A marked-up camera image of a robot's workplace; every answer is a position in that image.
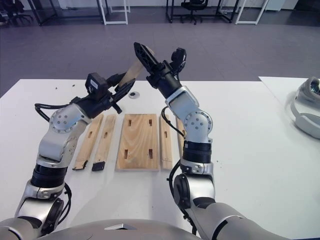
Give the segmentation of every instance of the wooden piece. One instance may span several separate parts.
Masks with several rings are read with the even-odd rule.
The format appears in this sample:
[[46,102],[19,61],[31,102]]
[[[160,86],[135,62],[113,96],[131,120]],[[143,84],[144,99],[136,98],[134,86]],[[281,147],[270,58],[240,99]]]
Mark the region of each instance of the wooden piece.
[[108,115],[105,118],[99,145],[96,150],[96,154],[92,165],[92,171],[100,171],[105,168],[105,163],[108,158],[112,135],[114,133],[116,118],[116,114]]
[[172,169],[172,148],[171,148],[171,133],[170,126],[166,121],[160,116],[159,117],[160,126],[160,160],[162,169]]
[[79,154],[76,157],[74,167],[72,168],[73,170],[81,170],[86,167],[86,164],[90,158],[92,149],[94,148],[96,138],[97,138],[103,118],[104,118],[104,115],[100,114],[92,120],[92,123],[88,129],[88,132],[86,133],[86,136],[83,140]]
[[[149,50],[149,52],[152,55],[155,55],[154,51],[152,51],[149,47],[147,47],[147,49]],[[141,73],[143,68],[144,68],[144,66],[142,65],[140,60],[136,60],[131,65],[131,67],[126,71],[125,75],[123,76],[123,78],[119,82],[119,84],[118,84],[119,87],[121,87],[123,84],[131,81],[132,79],[136,79],[139,76],[139,74]]]
[[[176,128],[180,130],[180,132],[183,133],[183,135],[186,135],[186,130],[184,127],[184,124],[182,123],[182,121],[179,118],[175,118],[176,119]],[[179,133],[178,134],[178,147],[179,147],[179,154],[180,154],[180,158],[182,157],[183,153],[184,153],[184,137],[181,136]]]
[[126,114],[116,162],[118,170],[158,170],[156,114]]

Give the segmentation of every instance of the office chair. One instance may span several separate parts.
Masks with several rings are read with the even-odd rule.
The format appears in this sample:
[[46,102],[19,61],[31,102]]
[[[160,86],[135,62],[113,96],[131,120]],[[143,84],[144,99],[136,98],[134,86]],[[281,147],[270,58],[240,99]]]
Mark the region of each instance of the office chair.
[[7,12],[8,20],[10,22],[16,23],[17,19],[19,19],[21,22],[26,20],[30,23],[28,18],[30,18],[31,21],[34,20],[34,18],[29,14],[21,14],[25,11],[25,6],[19,0],[0,0],[0,5]]
[[184,0],[184,2],[181,3],[181,7],[183,7],[184,9],[187,9],[191,12],[190,12],[190,14],[180,16],[180,22],[183,24],[184,20],[190,19],[190,23],[192,21],[194,21],[193,24],[196,25],[197,18],[198,18],[198,19],[200,19],[200,22],[202,23],[202,21],[203,21],[202,17],[199,15],[195,15],[194,11],[205,9],[208,5],[208,1],[209,0],[189,0],[188,2],[186,2],[186,0]]

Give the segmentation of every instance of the white headset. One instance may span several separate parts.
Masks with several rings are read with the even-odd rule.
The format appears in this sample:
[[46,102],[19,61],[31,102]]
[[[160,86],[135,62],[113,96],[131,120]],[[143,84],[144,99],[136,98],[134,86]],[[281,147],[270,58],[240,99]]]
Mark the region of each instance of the white headset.
[[302,131],[320,139],[320,80],[310,77],[296,92],[291,102],[295,124]]

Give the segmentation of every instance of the metal table frame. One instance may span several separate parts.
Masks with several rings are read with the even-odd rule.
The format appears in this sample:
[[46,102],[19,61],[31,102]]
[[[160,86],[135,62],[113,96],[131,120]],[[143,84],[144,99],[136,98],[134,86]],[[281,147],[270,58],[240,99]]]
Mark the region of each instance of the metal table frame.
[[[49,0],[50,5],[52,7],[53,10],[53,14],[47,18],[45,18],[44,20],[40,20],[40,17],[37,13],[37,10],[34,7],[33,1],[32,0],[27,0],[31,10],[35,16],[36,21],[38,22],[39,26],[42,26],[44,23],[46,23],[47,21],[49,21],[50,19],[75,19],[75,18],[97,18],[100,17],[101,23],[104,23],[104,19],[103,19],[103,11],[101,10],[100,7],[100,3],[99,0],[96,0],[97,6],[98,6],[98,10],[99,10],[99,15],[84,15],[84,16],[58,16],[57,10],[52,2],[52,0]],[[107,10],[107,14],[109,14],[109,8],[108,8],[108,3],[107,0],[105,1],[105,5],[106,5],[106,10]]]
[[241,14],[245,8],[246,2],[247,2],[247,0],[243,1],[242,6],[240,7],[240,12],[238,14],[238,17],[236,18],[235,24],[255,24],[255,25],[257,25],[260,21],[262,14],[264,13],[264,11],[267,7],[267,4],[269,3],[269,0],[264,0],[261,11],[255,21],[240,21],[240,17],[241,17]]
[[97,0],[97,2],[99,2],[98,4],[100,5],[102,23],[104,23],[104,25],[108,25],[108,24],[126,24],[126,25],[128,25],[128,13],[131,12],[129,0],[123,0],[123,10],[113,10],[112,6],[110,6],[111,13],[124,13],[124,18],[125,18],[124,21],[108,21],[107,17],[110,15],[110,13],[109,13],[108,5],[107,5],[107,0],[105,0],[106,9],[107,9],[106,15],[105,15],[105,10],[104,10],[103,4],[102,4],[102,0]]
[[[223,14],[220,11],[221,8],[221,3],[222,0],[219,0],[218,2],[218,6],[216,8],[215,14],[197,14],[197,16],[201,16],[201,17],[221,17],[223,19],[226,19],[229,23],[232,23],[235,13],[236,13],[236,9],[238,7],[240,0],[236,0],[235,5],[233,7],[232,13],[231,13],[231,17],[226,16],[225,14]],[[172,24],[173,22],[173,18],[174,17],[182,17],[185,16],[185,14],[174,14],[174,8],[175,8],[175,0],[171,0],[171,10],[170,10],[170,15],[168,14],[168,10],[169,10],[169,0],[166,0],[166,7],[165,7],[165,16],[166,19],[169,21],[169,23]]]

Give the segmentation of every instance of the gray carpet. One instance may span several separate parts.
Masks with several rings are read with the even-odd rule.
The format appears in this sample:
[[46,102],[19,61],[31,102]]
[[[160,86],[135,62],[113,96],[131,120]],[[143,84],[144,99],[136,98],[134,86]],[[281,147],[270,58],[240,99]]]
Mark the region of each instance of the gray carpet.
[[[320,76],[320,28],[283,24],[235,25],[205,19],[166,23],[164,8],[133,8],[129,25],[100,20],[56,20],[42,27],[0,27],[0,96],[19,79],[85,79],[124,72],[135,60],[133,43],[158,60],[187,51],[182,81],[257,81],[258,76]],[[144,80],[143,72],[138,80]]]

